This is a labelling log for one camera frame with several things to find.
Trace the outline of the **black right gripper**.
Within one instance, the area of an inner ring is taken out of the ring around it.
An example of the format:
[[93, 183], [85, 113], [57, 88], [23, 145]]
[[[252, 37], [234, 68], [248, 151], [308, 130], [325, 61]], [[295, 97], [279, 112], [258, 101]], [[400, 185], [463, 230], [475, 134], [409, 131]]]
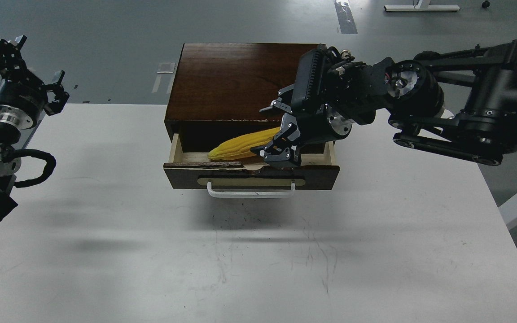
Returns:
[[267, 117], [283, 115], [280, 130], [267, 144], [254, 146], [251, 153], [275, 168], [300, 167], [301, 145], [342, 140], [354, 123], [367, 125], [375, 120], [376, 111], [388, 106], [386, 70], [389, 61], [373, 65], [355, 62], [346, 70], [346, 84], [336, 98], [320, 105], [314, 114], [302, 115], [302, 92], [291, 84], [278, 91], [269, 106], [260, 109]]

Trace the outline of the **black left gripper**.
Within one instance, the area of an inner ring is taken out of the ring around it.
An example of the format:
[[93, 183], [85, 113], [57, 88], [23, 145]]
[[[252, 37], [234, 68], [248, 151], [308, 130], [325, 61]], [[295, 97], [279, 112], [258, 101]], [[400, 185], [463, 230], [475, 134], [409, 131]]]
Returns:
[[47, 95], [39, 92], [39, 78], [27, 67], [20, 50], [27, 40], [20, 35], [13, 41], [0, 39], [0, 123], [12, 125], [18, 130], [32, 129], [37, 125], [43, 110], [47, 116], [63, 111], [70, 94], [64, 90], [64, 70], [54, 74], [50, 84], [43, 84], [45, 93], [54, 99], [47, 102]]

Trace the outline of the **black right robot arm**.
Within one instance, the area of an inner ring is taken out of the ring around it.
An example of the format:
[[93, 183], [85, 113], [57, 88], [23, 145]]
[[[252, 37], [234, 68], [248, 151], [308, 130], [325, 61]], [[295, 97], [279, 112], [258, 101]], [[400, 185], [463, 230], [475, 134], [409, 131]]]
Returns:
[[402, 147], [498, 166], [517, 151], [517, 39], [373, 65], [320, 44], [300, 57], [294, 83], [261, 110], [282, 113], [281, 126], [251, 151], [275, 168], [299, 167], [304, 146], [342, 140], [380, 109], [390, 113]]

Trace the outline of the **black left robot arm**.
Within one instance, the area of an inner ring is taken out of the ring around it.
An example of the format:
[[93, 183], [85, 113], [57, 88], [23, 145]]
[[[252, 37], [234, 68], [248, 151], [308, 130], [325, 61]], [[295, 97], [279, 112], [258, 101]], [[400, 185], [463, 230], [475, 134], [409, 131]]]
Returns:
[[41, 114], [61, 113], [70, 98], [63, 87], [63, 70], [46, 84], [27, 67], [21, 55], [26, 40], [26, 35], [0, 39], [0, 222], [17, 207], [10, 195], [13, 188], [39, 185], [56, 167], [50, 153], [24, 144], [15, 147], [22, 131], [34, 134]]

